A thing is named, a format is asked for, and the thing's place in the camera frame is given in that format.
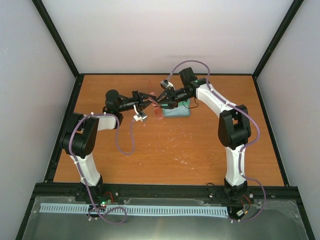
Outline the blue cleaning cloth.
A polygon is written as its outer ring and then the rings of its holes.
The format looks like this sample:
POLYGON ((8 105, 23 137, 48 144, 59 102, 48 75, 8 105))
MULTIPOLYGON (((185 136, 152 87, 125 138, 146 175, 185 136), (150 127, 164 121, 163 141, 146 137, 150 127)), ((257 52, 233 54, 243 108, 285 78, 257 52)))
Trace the blue cleaning cloth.
POLYGON ((179 106, 173 109, 164 109, 163 114, 166 117, 181 117, 181 116, 189 116, 190 111, 188 108, 185 108, 184 106, 179 106))

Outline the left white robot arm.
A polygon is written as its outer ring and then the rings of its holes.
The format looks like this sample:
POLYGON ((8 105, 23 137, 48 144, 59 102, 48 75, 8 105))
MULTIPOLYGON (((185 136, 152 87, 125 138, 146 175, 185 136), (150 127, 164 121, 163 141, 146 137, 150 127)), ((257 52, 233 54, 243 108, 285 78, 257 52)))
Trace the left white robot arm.
POLYGON ((118 138, 123 115, 121 112, 134 110, 133 122, 144 121, 147 115, 143 110, 151 104, 157 104, 156 96, 138 91, 132 92, 132 97, 120 95, 115 89, 105 94, 105 106, 102 113, 90 113, 87 115, 72 113, 62 131, 60 145, 71 157, 75 164, 85 196, 92 201, 103 198, 103 177, 98 172, 93 158, 93 150, 96 143, 97 132, 104 130, 116 130, 118 138))

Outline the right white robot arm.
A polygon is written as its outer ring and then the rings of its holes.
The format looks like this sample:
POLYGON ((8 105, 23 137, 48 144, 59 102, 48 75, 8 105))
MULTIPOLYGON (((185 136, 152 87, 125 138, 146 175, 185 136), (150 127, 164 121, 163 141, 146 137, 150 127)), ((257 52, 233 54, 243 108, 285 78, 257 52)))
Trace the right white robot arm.
POLYGON ((228 202, 237 201, 247 190, 244 159, 245 145, 251 136, 248 109, 234 105, 222 96, 209 82, 208 77, 198 78, 188 67, 179 72, 183 87, 176 89, 170 78, 160 85, 163 92, 156 98, 160 107, 173 109, 180 102, 194 98, 206 104, 218 117, 218 139, 226 150, 227 171, 224 178, 224 196, 228 202))

